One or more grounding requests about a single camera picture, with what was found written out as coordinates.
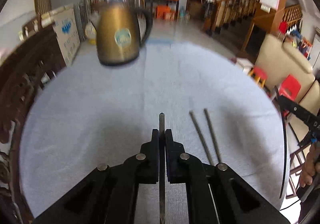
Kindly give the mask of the person's right hand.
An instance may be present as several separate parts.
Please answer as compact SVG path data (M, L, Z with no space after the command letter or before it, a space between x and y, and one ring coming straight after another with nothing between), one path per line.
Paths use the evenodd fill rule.
M313 143L309 153L306 156L306 161L303 164L302 172L299 178L300 187L310 186L313 182L313 177L319 173L319 162L315 163L319 156L319 142Z

